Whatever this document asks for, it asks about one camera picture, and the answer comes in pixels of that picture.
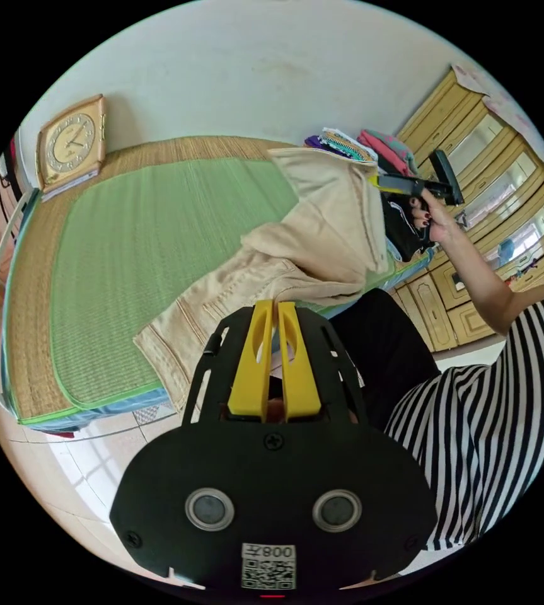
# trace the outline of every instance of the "wooden wardrobe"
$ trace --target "wooden wardrobe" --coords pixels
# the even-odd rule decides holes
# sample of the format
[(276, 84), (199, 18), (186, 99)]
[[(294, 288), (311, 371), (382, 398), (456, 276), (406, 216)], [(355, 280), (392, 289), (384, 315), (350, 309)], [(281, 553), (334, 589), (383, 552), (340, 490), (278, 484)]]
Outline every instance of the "wooden wardrobe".
[[(490, 266), (520, 291), (544, 283), (544, 164), (526, 141), (486, 109), (482, 95), (459, 86), (452, 69), (396, 135), (419, 172), (435, 179), (427, 159), (446, 152), (465, 204), (450, 207)], [(391, 292), (431, 351), (490, 336), (442, 249), (431, 264)]]

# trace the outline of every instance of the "woman's hand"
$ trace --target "woman's hand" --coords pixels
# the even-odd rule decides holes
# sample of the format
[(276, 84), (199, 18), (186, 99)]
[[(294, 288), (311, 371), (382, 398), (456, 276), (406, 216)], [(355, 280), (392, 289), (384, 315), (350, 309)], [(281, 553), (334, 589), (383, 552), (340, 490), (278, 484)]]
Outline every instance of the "woman's hand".
[(433, 194), (427, 189), (423, 189), (421, 197), (427, 202), (429, 210), (426, 212), (421, 208), (421, 201), (415, 197), (410, 198), (412, 206), (412, 215), (415, 219), (415, 227), (424, 229), (428, 224), (431, 224), (429, 230), (429, 239), (437, 241), (440, 244), (454, 235), (455, 230), (460, 231), (459, 225), (446, 212), (444, 204), (440, 203)]

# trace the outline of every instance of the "wall clock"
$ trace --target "wall clock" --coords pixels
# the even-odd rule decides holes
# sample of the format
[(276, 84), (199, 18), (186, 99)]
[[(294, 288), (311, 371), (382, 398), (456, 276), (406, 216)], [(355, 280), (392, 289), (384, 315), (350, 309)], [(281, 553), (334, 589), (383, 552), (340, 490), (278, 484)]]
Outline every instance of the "wall clock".
[(104, 97), (96, 95), (40, 129), (35, 163), (43, 201), (99, 174), (106, 155), (105, 121)]

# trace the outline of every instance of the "beige fabric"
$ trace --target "beige fabric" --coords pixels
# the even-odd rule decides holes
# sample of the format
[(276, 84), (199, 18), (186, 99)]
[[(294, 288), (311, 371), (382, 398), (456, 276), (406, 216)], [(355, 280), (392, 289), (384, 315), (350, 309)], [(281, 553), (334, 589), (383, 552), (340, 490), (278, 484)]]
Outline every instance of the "beige fabric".
[(269, 154), (298, 196), (293, 210), (242, 237), (232, 258), (134, 339), (179, 413), (204, 345), (224, 317), (264, 299), (351, 302), (364, 293), (367, 271), (388, 270), (381, 199), (368, 181), (375, 164), (302, 147)]

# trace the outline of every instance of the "striped shirt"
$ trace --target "striped shirt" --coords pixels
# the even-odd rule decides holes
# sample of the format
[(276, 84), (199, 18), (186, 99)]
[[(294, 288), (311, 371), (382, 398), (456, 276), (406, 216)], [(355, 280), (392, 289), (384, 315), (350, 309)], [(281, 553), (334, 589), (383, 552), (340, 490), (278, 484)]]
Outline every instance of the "striped shirt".
[(438, 522), (425, 550), (487, 532), (544, 462), (544, 300), (520, 313), (491, 366), (453, 367), (418, 385), (385, 432), (436, 494)]

